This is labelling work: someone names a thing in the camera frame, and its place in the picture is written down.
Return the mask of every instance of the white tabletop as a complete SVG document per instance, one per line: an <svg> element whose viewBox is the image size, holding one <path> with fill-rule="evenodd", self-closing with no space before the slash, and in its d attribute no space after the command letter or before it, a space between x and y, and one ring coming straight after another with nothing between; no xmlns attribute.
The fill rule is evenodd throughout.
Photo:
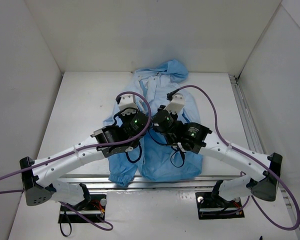
<svg viewBox="0 0 300 240"><path fill-rule="evenodd" d="M86 139L103 127L111 113L116 96L131 81L130 72L66 72L53 107L38 158L60 152ZM181 85L197 85L211 97L218 113L221 134L232 143L248 147L231 83L226 73L190 73ZM194 96L201 123L214 130L215 120L206 97L188 88ZM239 170L206 157L201 176L239 175ZM107 176L108 160L89 163L70 174Z"/></svg>
<svg viewBox="0 0 300 240"><path fill-rule="evenodd" d="M39 158L57 153L85 139L102 127L112 112L116 95L127 85L131 73L66 72L39 152ZM247 147L244 130L227 74L191 73L185 84L203 88L219 115L219 128L228 140ZM203 125L214 129L211 106L195 89ZM88 164L75 174L109 174L107 160ZM202 175L237 175L238 170L212 158L205 158ZM296 240L294 231L284 231L269 223L251 201L245 218L199 220L194 191L143 190L107 193L106 220L114 225L110 232L90 224L72 224L73 240ZM259 200L260 205L283 226L292 226L280 191L275 202ZM29 207L24 194L12 226L10 240L64 240L58 217L60 204L48 201Z"/></svg>

